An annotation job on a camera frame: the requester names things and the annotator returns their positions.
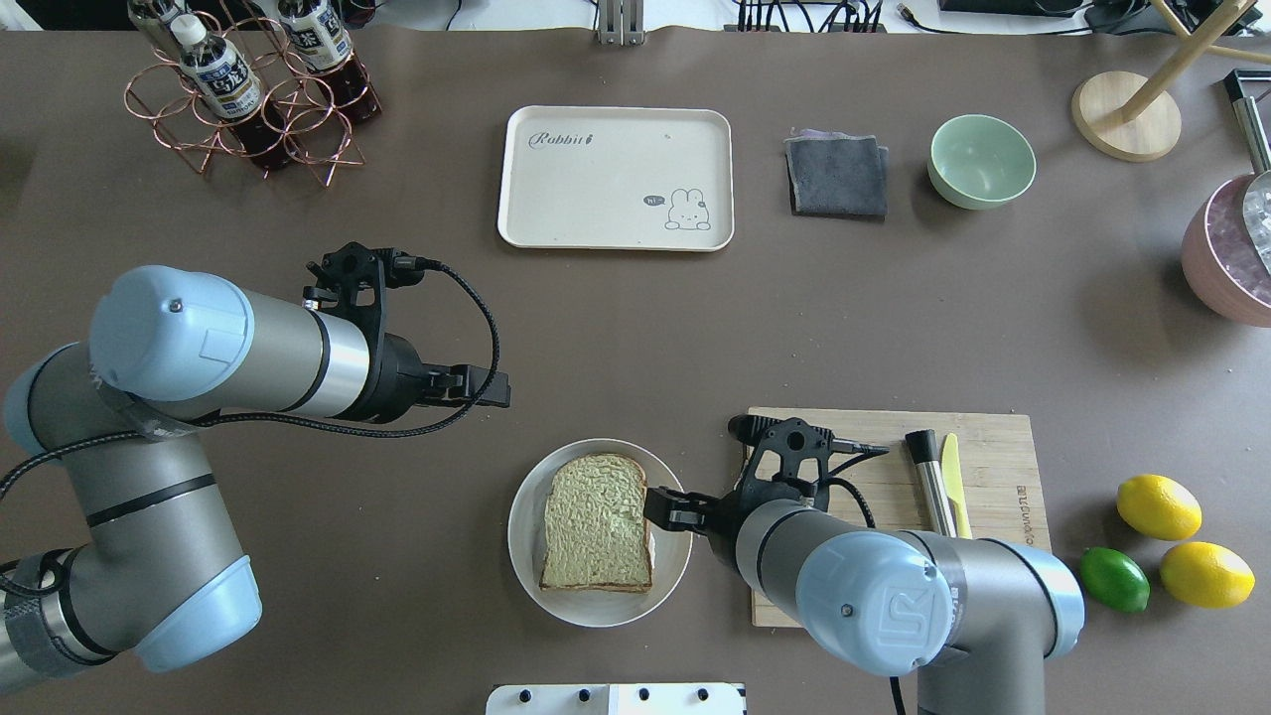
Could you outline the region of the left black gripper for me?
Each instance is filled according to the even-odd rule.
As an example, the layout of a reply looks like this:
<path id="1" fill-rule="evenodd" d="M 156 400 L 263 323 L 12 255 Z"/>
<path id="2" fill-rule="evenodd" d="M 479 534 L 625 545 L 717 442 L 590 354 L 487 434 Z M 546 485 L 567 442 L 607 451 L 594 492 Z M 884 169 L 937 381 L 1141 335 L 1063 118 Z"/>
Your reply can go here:
<path id="1" fill-rule="evenodd" d="M 405 339 L 386 334 L 377 353 L 376 380 L 364 400 L 364 420 L 393 422 L 412 406 L 511 406 L 511 384 L 503 371 L 440 366 L 421 361 Z"/>

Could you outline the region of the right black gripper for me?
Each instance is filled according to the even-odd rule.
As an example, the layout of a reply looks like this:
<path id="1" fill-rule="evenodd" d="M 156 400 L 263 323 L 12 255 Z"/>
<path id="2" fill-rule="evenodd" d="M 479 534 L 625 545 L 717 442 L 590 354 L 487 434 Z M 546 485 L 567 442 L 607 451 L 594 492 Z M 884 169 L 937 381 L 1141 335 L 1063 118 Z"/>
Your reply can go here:
<path id="1" fill-rule="evenodd" d="M 644 489 L 644 519 L 666 532 L 691 532 L 708 538 L 712 552 L 726 566 L 737 566 L 737 538 L 745 519 L 760 502 L 740 489 L 724 497 L 677 493 L 665 486 Z"/>

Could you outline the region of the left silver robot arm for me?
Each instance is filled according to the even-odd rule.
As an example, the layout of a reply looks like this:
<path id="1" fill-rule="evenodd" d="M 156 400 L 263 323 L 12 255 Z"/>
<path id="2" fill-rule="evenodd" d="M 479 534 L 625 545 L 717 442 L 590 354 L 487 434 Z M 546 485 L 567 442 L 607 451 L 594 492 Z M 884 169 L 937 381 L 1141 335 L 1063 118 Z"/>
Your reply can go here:
<path id="1" fill-rule="evenodd" d="M 280 422 L 384 438 L 418 404 L 508 406 L 494 364 L 431 364 L 383 330 L 383 295 L 447 267 L 407 259 L 322 276 L 304 305 L 212 273 L 150 264 L 114 279 L 89 338 L 20 375 L 4 404 L 29 461 L 58 462 L 90 538 L 3 565 L 3 692 L 78 676 L 135 652 L 175 671 L 261 620 L 259 589 L 201 433 Z"/>

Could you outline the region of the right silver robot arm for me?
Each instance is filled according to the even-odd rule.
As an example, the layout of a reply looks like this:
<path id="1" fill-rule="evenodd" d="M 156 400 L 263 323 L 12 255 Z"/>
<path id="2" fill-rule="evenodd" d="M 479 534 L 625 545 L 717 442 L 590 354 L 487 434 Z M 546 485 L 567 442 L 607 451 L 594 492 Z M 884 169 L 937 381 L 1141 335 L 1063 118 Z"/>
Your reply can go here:
<path id="1" fill-rule="evenodd" d="M 920 714 L 1043 714 L 1045 660 L 1077 646 L 1085 618 L 1077 579 L 1043 549 L 667 488 L 648 490 L 644 516 L 707 535 L 831 655 L 874 676 L 915 673 Z"/>

